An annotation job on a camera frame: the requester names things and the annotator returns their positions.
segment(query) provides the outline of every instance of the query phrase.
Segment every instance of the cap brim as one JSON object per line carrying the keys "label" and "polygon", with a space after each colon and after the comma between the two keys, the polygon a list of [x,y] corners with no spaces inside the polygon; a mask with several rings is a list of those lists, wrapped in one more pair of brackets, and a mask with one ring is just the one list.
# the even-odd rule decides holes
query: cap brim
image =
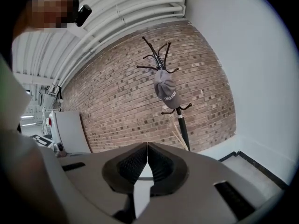
{"label": "cap brim", "polygon": [[179,97],[179,93],[177,92],[177,94],[171,100],[163,100],[163,102],[170,109],[174,110],[174,109],[178,108],[181,104],[181,99]]}

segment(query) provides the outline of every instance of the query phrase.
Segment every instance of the white ceiling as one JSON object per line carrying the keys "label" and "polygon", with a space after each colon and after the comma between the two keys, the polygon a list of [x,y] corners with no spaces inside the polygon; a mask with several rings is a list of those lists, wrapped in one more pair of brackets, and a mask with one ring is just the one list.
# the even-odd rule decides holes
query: white ceiling
{"label": "white ceiling", "polygon": [[32,101],[26,114],[41,121],[38,92],[49,88],[57,93],[73,74],[105,43],[138,25],[166,17],[183,17],[185,0],[79,0],[92,14],[82,27],[70,24],[66,30],[27,32],[13,43],[13,72],[30,90]]}

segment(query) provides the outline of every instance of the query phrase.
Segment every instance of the white baseboard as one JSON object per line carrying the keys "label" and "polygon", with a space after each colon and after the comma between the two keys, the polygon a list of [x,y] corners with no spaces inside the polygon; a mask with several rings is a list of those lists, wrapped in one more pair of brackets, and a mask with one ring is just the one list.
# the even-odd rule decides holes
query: white baseboard
{"label": "white baseboard", "polygon": [[220,144],[200,151],[199,154],[219,160],[232,152],[237,153],[238,151],[240,151],[240,142],[238,135],[235,135]]}
{"label": "white baseboard", "polygon": [[258,162],[286,184],[290,184],[297,168],[297,162],[246,137],[238,135],[240,150]]}

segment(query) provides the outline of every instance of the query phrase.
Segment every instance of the ceiling light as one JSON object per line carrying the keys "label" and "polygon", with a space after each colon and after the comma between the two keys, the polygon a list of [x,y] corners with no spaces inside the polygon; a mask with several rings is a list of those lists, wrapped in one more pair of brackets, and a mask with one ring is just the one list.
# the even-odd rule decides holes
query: ceiling light
{"label": "ceiling light", "polygon": [[34,115],[24,115],[24,116],[21,116],[21,119],[26,119],[26,118],[33,118]]}
{"label": "ceiling light", "polygon": [[26,125],[22,125],[22,126],[29,126],[29,125],[36,125],[36,123],[26,124]]}

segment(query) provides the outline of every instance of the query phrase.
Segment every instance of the baseball cap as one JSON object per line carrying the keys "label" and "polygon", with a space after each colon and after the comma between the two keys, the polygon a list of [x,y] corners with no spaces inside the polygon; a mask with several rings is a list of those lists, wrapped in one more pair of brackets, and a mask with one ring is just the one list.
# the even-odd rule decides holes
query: baseball cap
{"label": "baseball cap", "polygon": [[168,108],[176,109],[180,106],[180,97],[171,74],[165,70],[158,70],[155,74],[154,86],[157,96]]}

